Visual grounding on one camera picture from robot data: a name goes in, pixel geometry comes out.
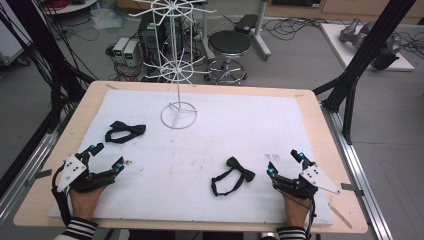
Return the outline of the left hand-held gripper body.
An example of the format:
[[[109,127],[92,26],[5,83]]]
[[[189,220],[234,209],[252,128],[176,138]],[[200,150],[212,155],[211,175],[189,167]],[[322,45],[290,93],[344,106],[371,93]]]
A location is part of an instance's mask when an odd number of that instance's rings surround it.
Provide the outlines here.
[[[97,177],[97,174],[89,172],[88,163],[83,164],[75,155],[70,155],[63,165],[56,191],[64,192],[71,188],[79,193],[86,193],[115,182],[115,178]]]

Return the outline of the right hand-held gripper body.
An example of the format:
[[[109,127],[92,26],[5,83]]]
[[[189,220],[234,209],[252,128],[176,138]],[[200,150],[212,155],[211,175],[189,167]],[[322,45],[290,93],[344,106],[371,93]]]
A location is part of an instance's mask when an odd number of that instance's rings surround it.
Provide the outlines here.
[[[290,194],[296,198],[311,199],[319,189],[334,194],[340,193],[339,188],[316,164],[300,172],[297,179],[281,177],[283,179],[282,187],[273,187],[279,192]]]

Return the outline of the black strap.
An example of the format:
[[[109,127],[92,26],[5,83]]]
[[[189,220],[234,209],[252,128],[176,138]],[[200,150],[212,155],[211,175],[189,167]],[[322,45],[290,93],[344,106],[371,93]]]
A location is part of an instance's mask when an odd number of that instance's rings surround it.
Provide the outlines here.
[[[230,157],[226,161],[226,165],[229,167],[229,170],[211,179],[211,189],[216,197],[229,195],[230,193],[238,190],[244,181],[251,182],[256,176],[253,171],[244,168],[235,157]],[[217,189],[217,183],[227,177],[233,170],[237,170],[240,172],[239,179],[231,190],[220,193]]]

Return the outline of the white wire display rack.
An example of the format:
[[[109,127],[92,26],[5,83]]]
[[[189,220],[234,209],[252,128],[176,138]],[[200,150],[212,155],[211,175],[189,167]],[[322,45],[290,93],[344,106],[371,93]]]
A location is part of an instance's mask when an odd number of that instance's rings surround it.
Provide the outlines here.
[[[134,0],[135,2],[148,3],[149,8],[140,13],[132,14],[132,17],[140,15],[145,16],[152,14],[155,35],[158,35],[157,27],[161,26],[165,20],[169,21],[170,35],[172,47],[172,56],[168,58],[159,49],[159,40],[156,40],[158,50],[159,64],[146,64],[148,67],[156,68],[159,73],[157,78],[163,78],[169,84],[176,85],[177,98],[173,102],[169,102],[160,113],[162,123],[170,129],[185,129],[192,126],[198,118],[198,110],[189,102],[181,99],[180,83],[186,82],[190,85],[193,83],[190,78],[194,74],[205,74],[205,71],[197,71],[194,65],[198,60],[193,59],[193,48],[190,48],[190,59],[184,60],[184,53],[177,53],[177,30],[176,20],[188,20],[190,27],[193,27],[195,19],[194,11],[208,13],[208,10],[195,7],[197,3],[203,3],[205,0]]]

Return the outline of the person's right hand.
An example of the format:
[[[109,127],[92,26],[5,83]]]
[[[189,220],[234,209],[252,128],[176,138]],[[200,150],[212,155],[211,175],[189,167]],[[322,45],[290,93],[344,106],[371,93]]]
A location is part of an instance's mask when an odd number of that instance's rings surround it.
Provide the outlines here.
[[[310,210],[310,201],[287,193],[283,193],[283,199],[287,225],[304,227]]]

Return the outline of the person's left hand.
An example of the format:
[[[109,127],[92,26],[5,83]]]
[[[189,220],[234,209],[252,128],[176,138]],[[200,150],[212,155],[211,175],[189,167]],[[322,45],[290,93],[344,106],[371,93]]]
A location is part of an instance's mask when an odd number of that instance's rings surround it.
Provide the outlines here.
[[[70,190],[72,204],[72,215],[77,218],[91,220],[96,210],[99,198],[104,187],[95,189],[91,192],[79,193],[74,189]]]

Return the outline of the grey metal clamp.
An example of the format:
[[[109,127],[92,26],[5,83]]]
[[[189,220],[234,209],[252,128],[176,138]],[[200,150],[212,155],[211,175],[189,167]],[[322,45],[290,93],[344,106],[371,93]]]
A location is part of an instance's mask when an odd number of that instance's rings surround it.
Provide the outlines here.
[[[341,187],[343,190],[354,192],[357,197],[364,195],[364,192],[353,184],[342,183]]]
[[[37,179],[50,176],[51,174],[52,174],[51,169],[37,172],[33,176],[25,180],[25,186],[31,187]]]

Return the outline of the thin wooden stick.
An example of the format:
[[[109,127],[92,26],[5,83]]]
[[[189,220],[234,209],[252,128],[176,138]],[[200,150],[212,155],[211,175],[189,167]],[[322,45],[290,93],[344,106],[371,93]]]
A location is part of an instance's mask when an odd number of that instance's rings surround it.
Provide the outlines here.
[[[340,211],[337,210],[332,204],[328,203],[330,209],[334,212],[334,214],[349,228],[352,229],[352,224],[342,215]]]

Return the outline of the white foam mat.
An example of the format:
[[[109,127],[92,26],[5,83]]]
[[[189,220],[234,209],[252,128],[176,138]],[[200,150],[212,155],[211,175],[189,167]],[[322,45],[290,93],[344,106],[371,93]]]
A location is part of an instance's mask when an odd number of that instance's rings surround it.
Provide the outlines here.
[[[98,219],[184,222],[268,223],[285,220],[283,198],[266,173],[272,162],[279,173],[295,178],[301,166],[295,149],[313,155],[301,114],[304,96],[293,97],[182,93],[198,110],[196,122],[170,129],[161,110],[175,101],[173,92],[110,90],[103,98],[80,147],[105,141],[110,125],[121,121],[143,124],[146,131],[123,144],[105,143],[89,161],[93,172],[108,169],[124,158],[124,170],[101,196]],[[216,197],[211,179],[229,170],[235,157],[256,176],[227,196]],[[220,193],[231,190],[240,177],[233,170],[217,183]]]

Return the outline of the white bench power supply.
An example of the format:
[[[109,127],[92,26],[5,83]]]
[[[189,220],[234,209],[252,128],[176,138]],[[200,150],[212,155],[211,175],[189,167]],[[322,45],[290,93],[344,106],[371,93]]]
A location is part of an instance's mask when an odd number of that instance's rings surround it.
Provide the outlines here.
[[[128,67],[136,67],[141,59],[140,49],[138,42],[135,40],[130,40],[123,52],[126,65]]]
[[[114,59],[118,64],[125,64],[124,50],[128,41],[128,37],[121,37],[113,47]]]

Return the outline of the white floor board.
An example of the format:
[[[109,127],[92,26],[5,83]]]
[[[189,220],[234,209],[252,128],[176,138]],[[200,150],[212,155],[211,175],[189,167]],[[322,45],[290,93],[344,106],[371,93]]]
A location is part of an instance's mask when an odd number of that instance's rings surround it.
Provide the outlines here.
[[[356,53],[356,48],[349,42],[343,43],[339,40],[340,32],[344,28],[345,25],[340,24],[321,24],[321,29],[323,30],[324,35],[332,45],[332,48],[338,56],[338,59],[341,61],[342,65],[346,67],[353,59],[353,56]],[[386,68],[386,71],[410,72],[414,70],[414,67],[407,61],[405,57],[402,56],[401,53],[397,53],[396,56],[398,59],[395,60],[388,68]]]

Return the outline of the black computer tower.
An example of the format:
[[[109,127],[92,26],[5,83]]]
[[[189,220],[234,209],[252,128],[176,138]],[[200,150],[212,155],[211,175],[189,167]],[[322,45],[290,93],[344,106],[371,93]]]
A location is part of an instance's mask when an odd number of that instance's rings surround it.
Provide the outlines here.
[[[165,18],[161,25],[156,26],[155,23],[160,20],[160,15],[147,13],[142,16],[138,27],[144,62],[148,64],[158,65],[164,61],[159,60],[158,52],[171,55],[173,51],[170,19]]]

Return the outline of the white stand leg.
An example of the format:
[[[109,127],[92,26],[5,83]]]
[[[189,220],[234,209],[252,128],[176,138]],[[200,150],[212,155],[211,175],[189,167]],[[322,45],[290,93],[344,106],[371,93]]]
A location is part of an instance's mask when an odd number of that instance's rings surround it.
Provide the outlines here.
[[[251,31],[253,41],[255,43],[257,51],[263,57],[264,61],[267,61],[269,57],[272,55],[270,49],[266,45],[265,41],[261,36],[262,24],[265,16],[266,6],[268,0],[259,0],[258,12],[257,12],[257,21],[255,29]]]

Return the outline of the clear plastic bag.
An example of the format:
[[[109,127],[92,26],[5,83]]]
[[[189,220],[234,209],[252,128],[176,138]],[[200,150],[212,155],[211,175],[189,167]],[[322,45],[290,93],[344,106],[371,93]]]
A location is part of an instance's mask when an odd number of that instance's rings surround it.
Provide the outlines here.
[[[127,23],[127,19],[114,9],[99,8],[91,10],[90,13],[93,27],[97,30],[123,28]]]

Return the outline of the black round stool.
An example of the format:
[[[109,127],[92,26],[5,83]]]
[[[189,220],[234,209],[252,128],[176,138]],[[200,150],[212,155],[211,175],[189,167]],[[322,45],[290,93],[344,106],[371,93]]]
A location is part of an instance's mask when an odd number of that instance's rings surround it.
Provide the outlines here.
[[[208,39],[208,48],[217,59],[208,65],[204,79],[214,80],[216,84],[240,85],[241,80],[248,78],[248,73],[237,58],[244,56],[250,47],[251,42],[246,34],[231,30],[213,33]]]

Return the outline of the black box on floor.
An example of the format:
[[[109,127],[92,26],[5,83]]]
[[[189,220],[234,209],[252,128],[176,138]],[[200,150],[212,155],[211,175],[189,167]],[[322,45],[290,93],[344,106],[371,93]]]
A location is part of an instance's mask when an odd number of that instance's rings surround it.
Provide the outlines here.
[[[234,30],[243,34],[248,34],[256,26],[257,16],[255,14],[244,15],[234,26]]]

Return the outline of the aluminium rail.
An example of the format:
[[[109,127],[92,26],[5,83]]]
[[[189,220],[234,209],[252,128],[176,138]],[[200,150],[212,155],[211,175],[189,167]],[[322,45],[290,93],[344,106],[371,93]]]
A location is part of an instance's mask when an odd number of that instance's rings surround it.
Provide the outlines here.
[[[52,132],[35,141],[35,148],[30,150],[29,155],[24,158],[23,167],[18,171],[11,185],[7,188],[5,195],[0,198],[0,226],[9,218],[24,193],[32,187],[26,187],[25,180],[37,172],[44,171],[42,167],[45,165],[59,138],[60,134],[58,132]]]
[[[324,107],[321,110],[330,128],[356,198],[359,201],[366,224],[372,231],[374,239],[394,240],[355,148],[353,145],[348,144],[342,134],[343,120],[340,114],[330,112]]]

